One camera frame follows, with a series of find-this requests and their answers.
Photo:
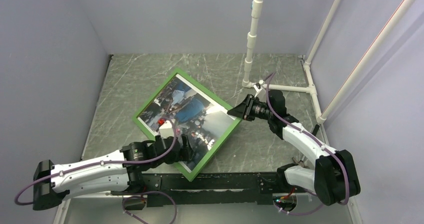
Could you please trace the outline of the white pvc pipe stand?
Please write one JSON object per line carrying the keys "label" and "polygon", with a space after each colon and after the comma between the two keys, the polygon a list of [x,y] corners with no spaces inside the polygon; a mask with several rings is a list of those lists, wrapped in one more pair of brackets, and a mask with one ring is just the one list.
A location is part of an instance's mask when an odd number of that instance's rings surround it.
{"label": "white pvc pipe stand", "polygon": [[305,55],[315,119],[328,123],[423,1],[252,0],[248,53]]}

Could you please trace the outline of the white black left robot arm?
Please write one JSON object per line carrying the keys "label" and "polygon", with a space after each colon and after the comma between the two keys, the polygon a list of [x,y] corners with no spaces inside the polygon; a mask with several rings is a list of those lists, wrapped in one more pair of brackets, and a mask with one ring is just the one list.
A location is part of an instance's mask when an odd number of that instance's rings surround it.
{"label": "white black left robot arm", "polygon": [[161,164],[188,162],[194,151],[187,135],[132,142],[122,148],[78,163],[55,165],[39,162],[33,180],[34,211],[43,211],[63,201],[92,193],[111,191],[138,194],[147,189],[143,173]]}

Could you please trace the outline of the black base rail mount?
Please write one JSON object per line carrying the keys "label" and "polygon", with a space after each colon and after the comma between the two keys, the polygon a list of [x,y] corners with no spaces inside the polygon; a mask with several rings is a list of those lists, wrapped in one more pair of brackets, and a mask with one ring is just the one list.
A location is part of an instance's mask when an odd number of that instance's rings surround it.
{"label": "black base rail mount", "polygon": [[112,191],[109,197],[131,197],[127,205],[136,210],[171,204],[163,192],[177,205],[240,204],[271,205],[281,197],[293,195],[298,189],[278,180],[276,172],[205,173],[188,181],[182,174],[144,174],[144,184],[131,193]]}

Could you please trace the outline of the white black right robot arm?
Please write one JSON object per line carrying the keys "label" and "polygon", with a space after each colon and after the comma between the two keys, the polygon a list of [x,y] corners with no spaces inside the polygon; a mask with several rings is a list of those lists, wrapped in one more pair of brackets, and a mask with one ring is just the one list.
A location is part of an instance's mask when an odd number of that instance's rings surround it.
{"label": "white black right robot arm", "polygon": [[355,162],[348,150],[336,150],[307,131],[298,119],[287,112],[286,99],[280,90],[270,90],[266,101],[248,94],[227,114],[253,121],[266,120],[269,129],[281,140],[293,145],[312,162],[312,169],[298,163],[277,169],[275,179],[268,182],[282,192],[300,187],[314,193],[326,206],[345,204],[361,192]]}

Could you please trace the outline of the black handled hammer tool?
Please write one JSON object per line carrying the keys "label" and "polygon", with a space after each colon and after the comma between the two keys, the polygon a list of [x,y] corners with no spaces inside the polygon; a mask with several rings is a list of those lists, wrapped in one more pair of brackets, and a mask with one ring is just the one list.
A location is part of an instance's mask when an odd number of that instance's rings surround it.
{"label": "black handled hammer tool", "polygon": [[317,154],[319,154],[319,145],[310,137],[310,132],[308,132],[301,123],[293,123],[293,125],[297,129],[293,128],[293,130],[289,132],[289,142],[304,154],[312,165],[315,166]]}

